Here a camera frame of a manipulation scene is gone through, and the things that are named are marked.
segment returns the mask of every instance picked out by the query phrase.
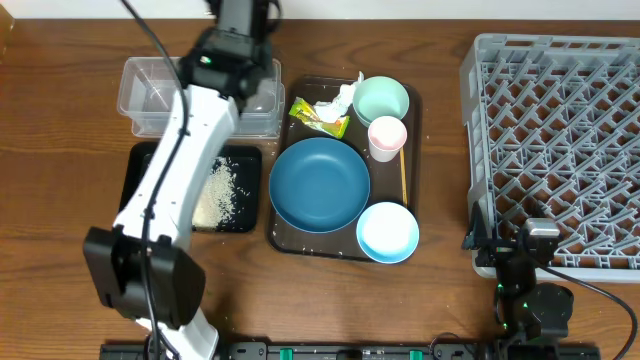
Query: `wooden table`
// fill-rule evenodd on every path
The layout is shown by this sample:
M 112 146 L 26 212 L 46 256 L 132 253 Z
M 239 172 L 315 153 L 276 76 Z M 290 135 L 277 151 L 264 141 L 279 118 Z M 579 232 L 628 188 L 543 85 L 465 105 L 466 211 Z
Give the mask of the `wooden table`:
M 159 20 L 173 55 L 207 21 Z M 196 235 L 206 270 L 202 307 L 223 336 L 273 341 L 430 342 L 442 331 L 491 339 L 495 282 L 460 250 L 467 225 L 469 155 L 458 68 L 479 33 L 640 36 L 639 22 L 286 21 L 275 56 L 290 86 L 303 74 L 389 75 L 422 95 L 420 246 L 402 266 L 284 255 L 265 240 L 266 179 L 276 151 L 261 144 L 260 215 L 248 235 Z M 0 66 L 0 357 L 92 359 L 105 341 L 145 331 L 100 305 L 82 256 L 92 225 L 115 218 L 129 150 L 140 141 L 116 111 L 125 60 L 157 56 L 132 21 L 18 21 Z M 627 314 L 575 294 L 570 341 L 613 357 Z M 603 285 L 640 312 L 640 286 Z M 640 359 L 640 345 L 629 358 Z

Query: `white cup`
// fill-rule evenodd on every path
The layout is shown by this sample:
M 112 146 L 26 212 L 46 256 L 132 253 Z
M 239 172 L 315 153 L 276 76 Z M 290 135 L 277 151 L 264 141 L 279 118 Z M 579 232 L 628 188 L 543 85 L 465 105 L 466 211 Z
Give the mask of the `white cup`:
M 393 116 L 382 116 L 373 120 L 367 137 L 374 160 L 389 162 L 407 142 L 407 128 Z

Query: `mint green cup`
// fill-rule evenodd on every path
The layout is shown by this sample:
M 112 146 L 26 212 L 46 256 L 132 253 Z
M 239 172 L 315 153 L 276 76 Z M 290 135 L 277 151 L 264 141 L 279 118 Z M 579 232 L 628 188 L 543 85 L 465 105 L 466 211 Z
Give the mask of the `mint green cup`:
M 382 116 L 402 119 L 409 111 L 409 93 L 394 79 L 374 76 L 358 85 L 353 96 L 353 109 L 366 127 Z

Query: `blue bowl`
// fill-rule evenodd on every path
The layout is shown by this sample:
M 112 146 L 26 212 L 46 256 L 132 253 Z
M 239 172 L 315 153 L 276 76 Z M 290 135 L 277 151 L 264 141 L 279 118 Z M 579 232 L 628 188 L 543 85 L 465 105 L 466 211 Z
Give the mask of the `blue bowl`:
M 406 260 L 418 247 L 420 228 L 404 206 L 382 202 L 370 206 L 356 228 L 358 245 L 371 259 L 383 264 Z

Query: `food packet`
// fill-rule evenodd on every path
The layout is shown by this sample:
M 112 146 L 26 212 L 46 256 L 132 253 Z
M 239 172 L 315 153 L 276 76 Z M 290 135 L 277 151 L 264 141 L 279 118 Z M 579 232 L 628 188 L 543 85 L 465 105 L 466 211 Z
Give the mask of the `food packet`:
M 289 110 L 289 115 L 300 119 L 306 126 L 322 131 L 337 139 L 342 139 L 347 125 L 349 125 L 349 116 L 340 117 L 335 123 L 323 122 L 313 110 L 313 106 L 309 105 L 309 103 L 302 98 L 296 98 L 293 106 L 291 106 L 291 110 Z

